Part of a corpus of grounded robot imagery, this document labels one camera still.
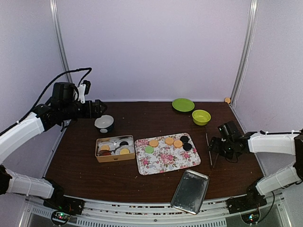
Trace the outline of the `metal tongs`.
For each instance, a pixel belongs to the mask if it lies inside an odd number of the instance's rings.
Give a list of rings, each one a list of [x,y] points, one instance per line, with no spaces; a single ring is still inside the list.
[[[206,139],[206,144],[207,144],[207,152],[208,152],[208,156],[209,156],[210,168],[215,169],[219,154],[216,154],[214,159],[212,158],[212,153],[209,150],[209,139],[208,139],[207,132],[205,132],[205,139]]]

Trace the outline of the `beige cookie tin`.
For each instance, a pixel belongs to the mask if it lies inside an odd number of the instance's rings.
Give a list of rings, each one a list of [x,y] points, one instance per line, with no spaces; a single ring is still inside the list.
[[[120,142],[128,141],[128,146],[119,146]],[[111,153],[110,156],[100,156],[101,153],[106,152],[99,151],[102,145],[109,145]],[[120,155],[120,150],[123,148],[127,148],[130,150],[130,154]],[[108,137],[101,138],[96,140],[96,148],[95,148],[95,157],[99,163],[107,163],[107,162],[117,162],[117,161],[125,161],[132,160],[135,158],[135,147],[134,147],[134,138],[132,135],[124,135],[124,136],[116,136],[116,137]]]

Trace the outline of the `silver metal tin lid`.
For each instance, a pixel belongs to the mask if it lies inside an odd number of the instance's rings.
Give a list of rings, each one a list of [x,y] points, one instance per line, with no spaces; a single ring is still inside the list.
[[[205,199],[209,177],[193,170],[186,170],[176,188],[170,205],[186,213],[196,215]]]

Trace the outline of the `floral rectangular tray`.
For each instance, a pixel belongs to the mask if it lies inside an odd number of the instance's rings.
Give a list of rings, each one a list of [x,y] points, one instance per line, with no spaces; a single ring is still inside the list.
[[[190,151],[183,149],[181,136],[188,136],[192,145]],[[165,139],[172,137],[173,145],[167,145]],[[157,140],[159,145],[154,148],[152,154],[145,152],[145,147],[149,146],[150,140]],[[154,175],[165,172],[176,171],[184,168],[194,167],[201,163],[199,153],[190,137],[186,132],[152,138],[138,139],[134,142],[135,156],[138,166],[138,172],[141,175]]]

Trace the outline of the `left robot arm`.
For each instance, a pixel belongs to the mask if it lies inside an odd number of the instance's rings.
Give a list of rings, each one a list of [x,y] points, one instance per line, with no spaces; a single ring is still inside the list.
[[[76,86],[68,82],[56,82],[53,93],[46,104],[34,105],[25,118],[0,136],[0,161],[10,156],[16,149],[30,139],[48,131],[55,125],[63,126],[65,121],[94,119],[101,117],[107,105],[101,100],[85,99],[90,82],[84,81]],[[68,199],[62,189],[46,179],[33,178],[15,173],[0,166],[0,193],[17,193],[49,199],[58,210],[68,206]]]

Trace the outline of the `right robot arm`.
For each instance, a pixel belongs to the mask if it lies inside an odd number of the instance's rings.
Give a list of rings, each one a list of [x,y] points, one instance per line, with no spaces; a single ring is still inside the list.
[[[268,193],[303,182],[303,131],[250,131],[242,134],[233,121],[218,126],[221,137],[212,137],[208,151],[232,160],[248,153],[287,154],[295,157],[292,164],[255,181],[243,197],[246,208],[254,208]]]

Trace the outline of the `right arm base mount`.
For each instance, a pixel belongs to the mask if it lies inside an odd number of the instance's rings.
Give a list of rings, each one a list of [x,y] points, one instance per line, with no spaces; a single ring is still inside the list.
[[[229,213],[234,214],[265,206],[267,200],[264,195],[260,195],[256,186],[251,185],[247,188],[246,195],[229,198],[226,204]]]

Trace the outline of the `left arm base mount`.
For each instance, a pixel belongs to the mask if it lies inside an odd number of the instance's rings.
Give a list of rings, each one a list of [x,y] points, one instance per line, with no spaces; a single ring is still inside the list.
[[[49,199],[43,199],[43,205],[52,209],[63,211],[70,215],[81,215],[84,207],[84,200],[65,196],[64,189],[55,181],[46,179],[54,188]]]

